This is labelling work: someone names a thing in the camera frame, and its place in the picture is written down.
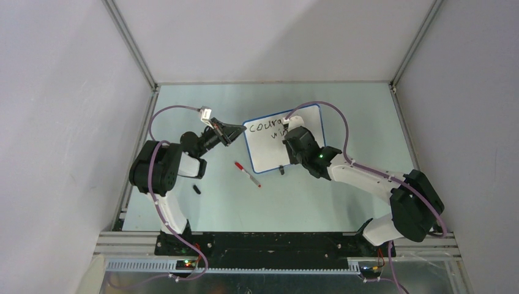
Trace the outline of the blue framed whiteboard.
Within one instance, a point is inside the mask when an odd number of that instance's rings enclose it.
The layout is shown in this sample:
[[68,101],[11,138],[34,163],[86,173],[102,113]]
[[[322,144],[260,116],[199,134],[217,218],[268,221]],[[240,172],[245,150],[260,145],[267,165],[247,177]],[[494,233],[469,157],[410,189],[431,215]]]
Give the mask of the blue framed whiteboard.
[[[291,111],[286,110],[244,121],[244,132],[252,169],[260,174],[276,170],[279,166],[290,164],[289,155],[282,143],[288,133],[283,127],[283,120]],[[321,107],[312,104],[298,109],[292,117],[300,116],[320,147],[326,145],[324,138]]]

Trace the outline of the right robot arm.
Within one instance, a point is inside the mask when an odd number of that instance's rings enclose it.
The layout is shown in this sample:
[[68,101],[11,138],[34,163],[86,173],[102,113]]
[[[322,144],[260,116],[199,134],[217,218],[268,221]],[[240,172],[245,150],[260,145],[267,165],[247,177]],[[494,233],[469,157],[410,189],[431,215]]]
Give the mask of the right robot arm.
[[390,213],[366,221],[359,229],[356,248],[364,256],[373,255],[390,240],[423,241],[444,211],[438,193],[419,170],[390,173],[358,164],[337,148],[320,147],[304,126],[290,127],[283,144],[291,162],[315,178],[349,184],[390,206]]

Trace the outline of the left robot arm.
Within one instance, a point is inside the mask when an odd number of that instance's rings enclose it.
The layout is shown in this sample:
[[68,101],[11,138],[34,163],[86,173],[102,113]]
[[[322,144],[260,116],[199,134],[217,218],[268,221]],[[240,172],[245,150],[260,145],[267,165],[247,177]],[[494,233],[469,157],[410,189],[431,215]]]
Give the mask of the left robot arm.
[[193,238],[184,233],[189,221],[173,194],[177,178],[203,178],[207,167],[203,156],[219,144],[229,146],[245,130],[245,126],[211,118],[200,135],[185,132],[179,143],[146,141],[134,159],[129,182],[153,202],[162,222],[161,231],[175,233],[170,248],[177,254],[186,255],[193,249]]

